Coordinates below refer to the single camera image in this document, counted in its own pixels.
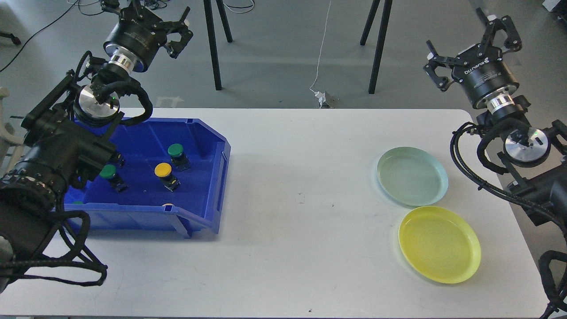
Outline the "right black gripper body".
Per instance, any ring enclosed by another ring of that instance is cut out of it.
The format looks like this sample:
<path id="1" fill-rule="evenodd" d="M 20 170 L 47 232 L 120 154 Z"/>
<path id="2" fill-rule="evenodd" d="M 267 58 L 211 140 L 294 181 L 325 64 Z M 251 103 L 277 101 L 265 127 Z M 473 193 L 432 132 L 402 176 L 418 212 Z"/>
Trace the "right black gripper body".
<path id="1" fill-rule="evenodd" d="M 501 48 L 490 45 L 484 56 L 480 56 L 478 46 L 472 45 L 457 55 L 462 66 L 455 67 L 455 81 L 461 85 L 474 109 L 484 109 L 488 95 L 499 90 L 514 93 L 519 82 L 504 62 Z"/>

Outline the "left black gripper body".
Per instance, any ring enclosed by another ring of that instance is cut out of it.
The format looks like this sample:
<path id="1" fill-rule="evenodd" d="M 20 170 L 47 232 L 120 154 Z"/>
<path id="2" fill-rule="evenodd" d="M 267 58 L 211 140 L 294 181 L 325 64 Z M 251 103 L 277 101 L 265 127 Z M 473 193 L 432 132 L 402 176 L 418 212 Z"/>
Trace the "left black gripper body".
<path id="1" fill-rule="evenodd" d="M 122 8 L 119 22 L 104 43 L 108 63 L 128 74 L 146 72 L 170 33 L 171 24 L 152 10 L 144 6 Z"/>

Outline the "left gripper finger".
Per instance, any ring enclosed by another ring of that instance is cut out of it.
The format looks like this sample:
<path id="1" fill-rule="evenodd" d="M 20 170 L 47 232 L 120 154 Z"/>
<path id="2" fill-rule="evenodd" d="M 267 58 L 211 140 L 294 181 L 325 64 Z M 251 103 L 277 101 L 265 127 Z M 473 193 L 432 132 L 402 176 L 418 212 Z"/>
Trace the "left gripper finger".
<path id="1" fill-rule="evenodd" d="M 159 23 L 159 29 L 165 31 L 189 31 L 186 18 L 190 12 L 190 7 L 186 7 L 182 16 L 177 21 L 162 21 Z"/>
<path id="2" fill-rule="evenodd" d="M 165 44 L 165 49 L 168 52 L 168 56 L 171 58 L 178 58 L 179 54 L 186 48 L 187 44 L 193 38 L 193 32 L 191 30 L 180 30 L 176 32 L 180 35 L 179 41 L 168 41 Z"/>

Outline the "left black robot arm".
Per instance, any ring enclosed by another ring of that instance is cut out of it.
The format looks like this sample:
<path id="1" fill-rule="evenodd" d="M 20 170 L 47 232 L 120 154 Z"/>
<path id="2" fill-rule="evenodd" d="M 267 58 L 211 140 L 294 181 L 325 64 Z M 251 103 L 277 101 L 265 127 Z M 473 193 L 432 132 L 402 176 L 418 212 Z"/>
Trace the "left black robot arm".
<path id="1" fill-rule="evenodd" d="M 26 115 L 30 151 L 1 177 L 1 290 L 17 280 L 38 279 L 34 267 L 72 267 L 100 275 L 94 281 L 46 280 L 91 287 L 102 285 L 108 267 L 86 246 L 90 216 L 65 210 L 70 188 L 84 188 L 109 163 L 124 159 L 111 143 L 117 126 L 147 121 L 153 105 L 133 72 L 147 71 L 160 48 L 178 57 L 193 37 L 186 7 L 177 21 L 164 21 L 139 0 L 121 8 L 102 0 L 119 22 L 105 41 L 109 59 L 86 52 L 76 70 Z"/>

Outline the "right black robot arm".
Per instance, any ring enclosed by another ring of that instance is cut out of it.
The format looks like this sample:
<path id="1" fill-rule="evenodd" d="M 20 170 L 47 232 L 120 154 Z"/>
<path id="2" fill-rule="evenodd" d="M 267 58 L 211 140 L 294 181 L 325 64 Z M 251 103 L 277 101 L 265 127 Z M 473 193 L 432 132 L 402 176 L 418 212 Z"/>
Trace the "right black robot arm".
<path id="1" fill-rule="evenodd" d="M 429 56 L 423 70 L 442 92 L 452 84 L 463 89 L 474 109 L 483 109 L 476 123 L 466 122 L 452 133 L 450 155 L 457 168 L 479 190 L 520 206 L 535 226 L 547 222 L 566 236 L 566 125 L 553 121 L 537 128 L 526 117 L 530 102 L 515 96 L 519 82 L 504 61 L 518 52 L 522 40 L 510 16 L 486 16 L 476 9 L 485 32 L 479 43 L 455 57 L 441 56 L 427 41 Z M 465 133 L 480 136 L 476 156 L 486 169 L 509 174 L 513 181 L 499 188 L 482 179 L 464 161 L 459 142 Z"/>

